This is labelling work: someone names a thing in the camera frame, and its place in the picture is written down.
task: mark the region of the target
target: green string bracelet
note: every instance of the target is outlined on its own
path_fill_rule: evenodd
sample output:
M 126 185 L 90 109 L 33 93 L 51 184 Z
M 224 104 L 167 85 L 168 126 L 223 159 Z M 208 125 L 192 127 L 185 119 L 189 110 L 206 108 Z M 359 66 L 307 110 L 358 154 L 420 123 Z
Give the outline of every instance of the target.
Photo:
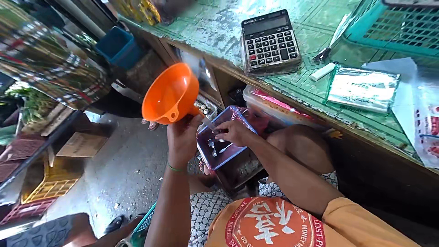
M 183 169 L 175 169 L 169 164 L 169 162 L 167 162 L 167 163 L 168 163 L 168 167 L 171 168 L 171 170 L 173 170 L 173 171 L 184 171 Z

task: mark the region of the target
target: orange funnel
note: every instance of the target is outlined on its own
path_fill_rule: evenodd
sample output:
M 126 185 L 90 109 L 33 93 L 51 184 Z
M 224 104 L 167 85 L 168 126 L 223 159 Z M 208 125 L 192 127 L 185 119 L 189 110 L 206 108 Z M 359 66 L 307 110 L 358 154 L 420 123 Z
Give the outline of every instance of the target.
M 142 115 L 148 121 L 171 124 L 185 115 L 198 115 L 194 106 L 199 83 L 189 65 L 176 63 L 158 76 L 143 99 Z

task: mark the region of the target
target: calculator button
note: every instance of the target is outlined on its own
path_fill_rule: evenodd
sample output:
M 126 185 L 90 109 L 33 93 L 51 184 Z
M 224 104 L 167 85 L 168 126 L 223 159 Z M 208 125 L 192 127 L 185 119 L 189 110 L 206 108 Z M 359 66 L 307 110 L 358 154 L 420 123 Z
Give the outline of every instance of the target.
M 281 57 L 282 57 L 282 60 L 288 60 L 288 51 L 287 51 L 287 49 L 282 49 L 281 50 Z

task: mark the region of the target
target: orange t-shirt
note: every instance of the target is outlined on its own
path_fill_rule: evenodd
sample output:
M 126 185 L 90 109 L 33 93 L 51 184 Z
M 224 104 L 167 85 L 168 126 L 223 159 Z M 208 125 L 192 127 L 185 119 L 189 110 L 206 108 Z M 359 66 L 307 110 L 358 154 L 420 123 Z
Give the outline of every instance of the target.
M 280 197 L 245 198 L 215 217 L 205 246 L 419 246 L 344 197 L 332 200 L 322 219 Z

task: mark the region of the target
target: cardboard box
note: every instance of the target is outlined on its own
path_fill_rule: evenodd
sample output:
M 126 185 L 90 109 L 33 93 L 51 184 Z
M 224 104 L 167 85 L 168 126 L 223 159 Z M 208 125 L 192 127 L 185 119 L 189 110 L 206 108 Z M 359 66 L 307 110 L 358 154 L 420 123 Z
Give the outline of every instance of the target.
M 56 156 L 94 157 L 107 141 L 107 137 L 76 132 Z

